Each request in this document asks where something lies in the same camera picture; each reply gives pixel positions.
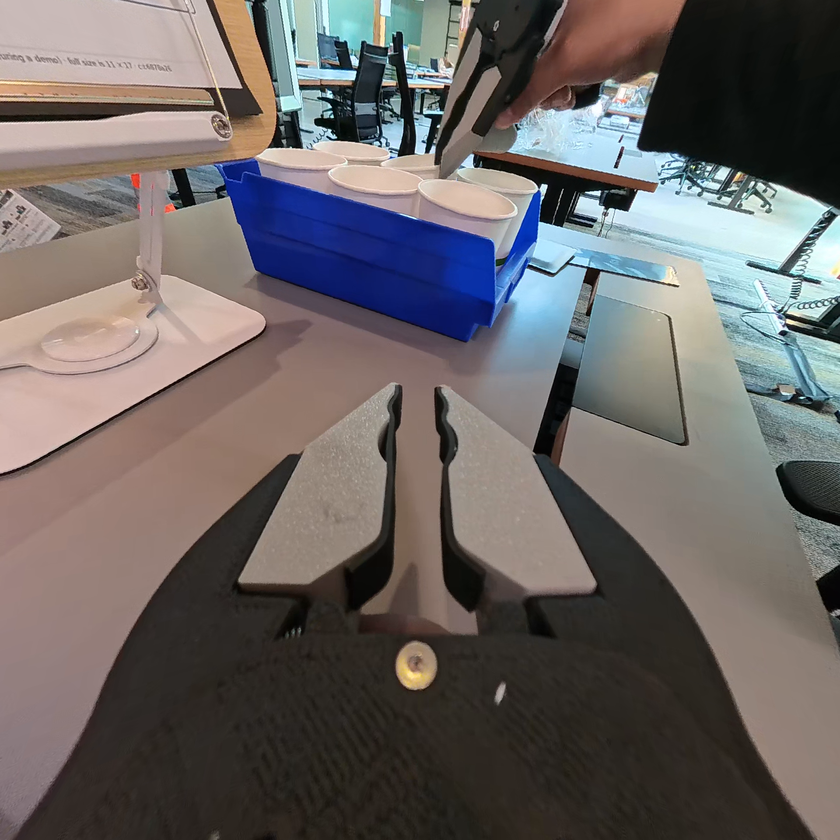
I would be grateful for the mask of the clear plastic bags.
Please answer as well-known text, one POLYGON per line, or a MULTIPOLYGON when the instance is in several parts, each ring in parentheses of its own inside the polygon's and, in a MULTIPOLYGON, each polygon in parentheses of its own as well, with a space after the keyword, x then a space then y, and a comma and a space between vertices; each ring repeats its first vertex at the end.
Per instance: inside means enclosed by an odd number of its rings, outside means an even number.
POLYGON ((596 139, 637 144, 658 75, 630 81, 609 79, 597 89, 592 104, 573 110, 536 109, 517 126, 515 152, 585 151, 596 139))

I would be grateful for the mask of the black office chair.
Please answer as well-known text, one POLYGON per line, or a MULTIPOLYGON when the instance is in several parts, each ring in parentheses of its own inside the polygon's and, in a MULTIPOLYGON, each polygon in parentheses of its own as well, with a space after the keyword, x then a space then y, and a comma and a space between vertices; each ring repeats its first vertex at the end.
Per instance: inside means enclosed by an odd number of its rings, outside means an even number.
POLYGON ((386 47, 362 41, 350 97, 320 98, 329 105, 331 115, 322 115, 313 124, 332 132, 336 140, 387 145, 380 107, 387 57, 386 47))
POLYGON ((830 611, 838 610, 839 463, 793 459, 778 465, 776 477, 785 499, 803 518, 822 523, 820 573, 816 586, 830 611))
POLYGON ((673 155, 658 166, 658 182, 675 183, 676 195, 695 191, 698 197, 709 198, 710 206, 747 215, 755 213, 748 206, 753 198, 763 212, 771 214, 778 194, 774 185, 752 175, 681 155, 673 155))
MULTIPOLYGON (((401 119, 402 119, 402 140, 397 152, 398 158, 407 157, 416 153, 417 132, 414 118, 414 88, 410 87, 410 82, 406 69, 406 52, 404 50, 403 33, 396 31, 392 35, 392 50, 388 56, 388 63, 394 69, 396 86, 401 100, 401 119)), ((448 98, 448 90, 451 85, 451 79, 443 77, 441 79, 426 79, 420 80, 420 90, 430 90, 431 92, 440 93, 440 104, 436 110, 428 112, 426 115, 430 119, 429 130, 427 133, 427 141, 425 153, 431 152, 436 143, 438 130, 444 118, 444 110, 448 98)))

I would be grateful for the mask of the blue plastic bin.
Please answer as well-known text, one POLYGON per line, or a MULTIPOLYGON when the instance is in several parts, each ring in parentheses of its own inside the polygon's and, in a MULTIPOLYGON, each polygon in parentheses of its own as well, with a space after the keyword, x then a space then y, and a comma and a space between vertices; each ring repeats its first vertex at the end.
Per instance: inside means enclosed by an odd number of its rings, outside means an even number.
POLYGON ((464 342, 493 326, 538 242, 539 195, 496 268, 488 238, 272 180, 255 159, 216 168, 258 272, 464 342))

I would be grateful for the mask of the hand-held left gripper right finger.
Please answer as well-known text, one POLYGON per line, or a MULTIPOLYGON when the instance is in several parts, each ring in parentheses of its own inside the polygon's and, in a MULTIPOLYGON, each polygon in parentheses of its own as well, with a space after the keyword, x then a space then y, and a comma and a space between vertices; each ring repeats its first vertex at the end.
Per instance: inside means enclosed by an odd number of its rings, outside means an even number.
POLYGON ((467 611, 588 596, 595 577, 536 455, 447 385, 435 388, 444 582, 467 611))

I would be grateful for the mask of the grey rolling partition board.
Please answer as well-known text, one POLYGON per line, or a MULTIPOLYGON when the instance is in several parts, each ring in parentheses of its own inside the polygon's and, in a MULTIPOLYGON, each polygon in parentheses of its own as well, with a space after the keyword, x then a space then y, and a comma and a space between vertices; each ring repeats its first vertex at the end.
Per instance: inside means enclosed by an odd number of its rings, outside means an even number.
POLYGON ((298 82, 293 7, 287 1, 248 1, 276 103, 276 128, 269 148, 302 147, 303 102, 298 82))

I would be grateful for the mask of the printed photo leaflet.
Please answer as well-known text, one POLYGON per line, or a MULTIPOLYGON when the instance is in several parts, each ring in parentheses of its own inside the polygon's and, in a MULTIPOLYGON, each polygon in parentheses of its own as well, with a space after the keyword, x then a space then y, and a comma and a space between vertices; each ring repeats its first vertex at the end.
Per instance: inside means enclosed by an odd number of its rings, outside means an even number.
POLYGON ((12 190, 1 191, 1 253, 51 241, 60 224, 12 190))

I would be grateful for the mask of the wooden white document stand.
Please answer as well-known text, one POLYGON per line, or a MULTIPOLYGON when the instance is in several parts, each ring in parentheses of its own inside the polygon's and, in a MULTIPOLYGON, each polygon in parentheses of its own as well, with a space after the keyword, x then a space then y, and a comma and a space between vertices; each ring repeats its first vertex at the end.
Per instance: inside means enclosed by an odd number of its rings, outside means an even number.
POLYGON ((276 104, 244 2, 209 2, 240 89, 2 80, 2 190, 141 173, 119 280, 2 320, 2 475, 260 335, 257 311, 163 272, 167 172, 264 151, 276 104))

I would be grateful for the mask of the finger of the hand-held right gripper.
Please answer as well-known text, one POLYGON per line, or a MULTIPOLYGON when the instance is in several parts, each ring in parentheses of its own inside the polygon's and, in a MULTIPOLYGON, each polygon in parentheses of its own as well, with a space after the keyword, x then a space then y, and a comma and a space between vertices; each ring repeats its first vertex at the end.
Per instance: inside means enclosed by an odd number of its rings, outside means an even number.
POLYGON ((508 149, 512 143, 511 140, 498 140, 497 135, 504 133, 495 129, 496 120, 500 117, 505 107, 509 104, 508 86, 502 79, 499 69, 495 66, 491 67, 491 97, 486 105, 485 110, 481 114, 481 123, 476 125, 477 128, 487 128, 487 132, 475 152, 484 149, 508 149))
POLYGON ((439 179, 449 178, 473 154, 487 128, 477 128, 491 97, 491 48, 479 29, 471 29, 450 85, 435 160, 439 179))

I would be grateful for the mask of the wooden office desk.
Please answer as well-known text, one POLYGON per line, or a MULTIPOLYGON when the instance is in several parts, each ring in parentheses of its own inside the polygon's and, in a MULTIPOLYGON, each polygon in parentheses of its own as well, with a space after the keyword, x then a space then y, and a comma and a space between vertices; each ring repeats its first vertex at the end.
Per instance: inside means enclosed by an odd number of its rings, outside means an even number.
POLYGON ((628 209, 636 194, 655 193, 658 188, 655 157, 637 145, 596 139, 588 150, 559 153, 515 152, 512 146, 502 152, 477 153, 474 166, 521 175, 539 185, 540 221, 545 224, 564 226, 586 193, 614 193, 608 207, 628 209))
MULTIPOLYGON (((300 88, 349 88, 356 77, 354 70, 322 69, 315 66, 298 66, 297 78, 300 88)), ((446 77, 409 78, 408 87, 414 90, 438 90, 447 88, 452 80, 446 77)))

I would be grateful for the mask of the orange traffic cone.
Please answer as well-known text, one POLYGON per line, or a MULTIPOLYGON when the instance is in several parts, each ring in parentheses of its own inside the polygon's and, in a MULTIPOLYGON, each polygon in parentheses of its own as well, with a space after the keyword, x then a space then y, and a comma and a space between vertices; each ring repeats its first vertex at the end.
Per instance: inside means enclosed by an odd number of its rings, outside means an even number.
MULTIPOLYGON (((175 206, 175 204, 172 200, 172 196, 169 193, 170 188, 173 187, 173 185, 174 185, 172 172, 168 171, 166 173, 166 177, 167 177, 167 195, 168 195, 168 198, 166 200, 167 204, 165 205, 164 212, 166 214, 168 214, 168 213, 173 213, 177 209, 177 207, 175 206)), ((138 199, 138 209, 140 209, 141 173, 132 173, 131 176, 130 176, 130 180, 131 180, 132 187, 134 189, 135 195, 138 199)))

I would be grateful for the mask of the printed instruction sheet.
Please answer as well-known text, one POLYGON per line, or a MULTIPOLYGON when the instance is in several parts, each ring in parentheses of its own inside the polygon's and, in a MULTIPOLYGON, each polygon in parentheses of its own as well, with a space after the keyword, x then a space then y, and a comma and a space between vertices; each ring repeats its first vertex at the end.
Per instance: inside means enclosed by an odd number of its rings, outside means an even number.
POLYGON ((209 2, 2 1, 1 78, 240 89, 209 2))

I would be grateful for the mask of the dark glossy sheet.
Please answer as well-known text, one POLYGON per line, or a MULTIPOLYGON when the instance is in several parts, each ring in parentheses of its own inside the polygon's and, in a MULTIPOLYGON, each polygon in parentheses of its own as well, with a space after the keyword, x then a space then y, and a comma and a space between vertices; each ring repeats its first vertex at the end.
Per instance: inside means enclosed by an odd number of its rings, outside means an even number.
POLYGON ((569 265, 655 282, 668 287, 679 286, 675 267, 645 259, 581 248, 570 259, 569 265))

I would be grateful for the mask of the person's right hand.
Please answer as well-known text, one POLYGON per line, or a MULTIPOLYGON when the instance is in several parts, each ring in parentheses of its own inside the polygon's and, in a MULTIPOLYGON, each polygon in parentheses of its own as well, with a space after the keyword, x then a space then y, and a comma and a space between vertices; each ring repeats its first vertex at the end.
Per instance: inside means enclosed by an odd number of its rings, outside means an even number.
POLYGON ((535 109, 571 110, 580 91, 659 71, 684 1, 569 1, 503 130, 535 109))

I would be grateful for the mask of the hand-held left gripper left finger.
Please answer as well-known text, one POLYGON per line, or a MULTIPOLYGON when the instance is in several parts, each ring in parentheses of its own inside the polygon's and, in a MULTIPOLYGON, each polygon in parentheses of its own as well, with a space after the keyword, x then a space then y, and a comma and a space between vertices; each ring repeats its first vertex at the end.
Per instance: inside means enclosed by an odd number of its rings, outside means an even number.
POLYGON ((384 589, 402 404, 403 388, 390 383, 305 447, 238 577, 242 591, 357 611, 384 589))

